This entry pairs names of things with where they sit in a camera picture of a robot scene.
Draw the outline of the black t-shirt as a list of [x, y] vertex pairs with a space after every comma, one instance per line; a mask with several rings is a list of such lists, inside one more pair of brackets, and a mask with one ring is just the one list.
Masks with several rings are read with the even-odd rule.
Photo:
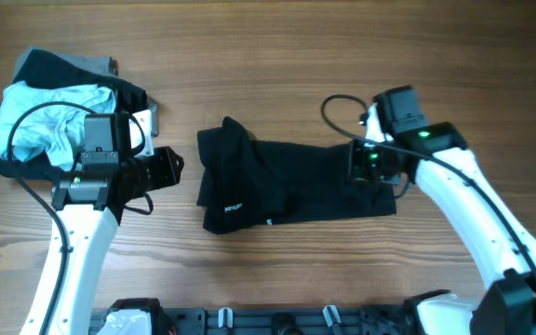
[[350, 179], [348, 144], [257, 141], [231, 117], [199, 131], [197, 142], [205, 169], [197, 204], [204, 229], [215, 235], [396, 213], [391, 186]]

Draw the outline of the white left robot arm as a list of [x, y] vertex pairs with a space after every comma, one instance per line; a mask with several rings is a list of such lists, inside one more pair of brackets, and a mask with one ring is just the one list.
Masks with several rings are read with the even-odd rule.
[[101, 267], [126, 203], [180, 182], [182, 157], [170, 147], [150, 156], [86, 152], [52, 198], [46, 263], [22, 334], [87, 334]]

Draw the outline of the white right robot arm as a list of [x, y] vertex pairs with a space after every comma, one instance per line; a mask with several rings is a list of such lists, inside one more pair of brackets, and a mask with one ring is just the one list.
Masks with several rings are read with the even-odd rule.
[[482, 278], [480, 301], [452, 292], [419, 298], [422, 334], [536, 334], [536, 238], [493, 190], [450, 123], [395, 135], [363, 122], [362, 158], [380, 178], [406, 174], [446, 216]]

